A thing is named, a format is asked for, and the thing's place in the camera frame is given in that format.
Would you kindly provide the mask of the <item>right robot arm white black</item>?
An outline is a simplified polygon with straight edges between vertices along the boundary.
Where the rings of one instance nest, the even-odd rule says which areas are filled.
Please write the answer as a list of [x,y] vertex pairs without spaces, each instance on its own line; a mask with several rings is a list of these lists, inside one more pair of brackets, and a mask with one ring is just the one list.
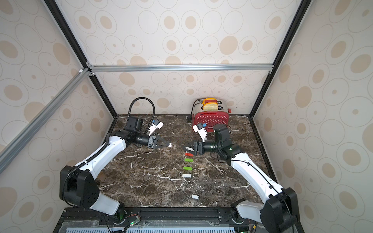
[[185,145],[185,151],[196,156],[206,152],[216,153],[217,158],[239,172],[257,192],[261,203],[239,200],[231,205],[232,220],[242,224],[245,220],[261,223],[269,233],[283,233],[287,229],[295,230],[300,221],[297,194],[292,188],[283,186],[265,174],[230,137],[230,130],[225,124],[213,127],[214,140],[207,138],[206,125],[194,125],[201,140]]

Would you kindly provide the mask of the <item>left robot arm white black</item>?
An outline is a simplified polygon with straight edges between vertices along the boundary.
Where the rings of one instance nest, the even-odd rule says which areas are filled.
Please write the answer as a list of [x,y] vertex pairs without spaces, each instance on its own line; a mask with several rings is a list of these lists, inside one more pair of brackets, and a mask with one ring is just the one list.
[[65,166],[60,171],[60,199],[69,205],[95,210],[123,221],[127,214],[123,203],[103,194],[96,178],[117,154],[131,144],[150,149],[171,147],[171,143],[153,134],[162,126],[163,123],[155,119],[146,132],[142,133],[142,119],[129,117],[124,129],[108,133],[105,142],[90,156],[73,167]]

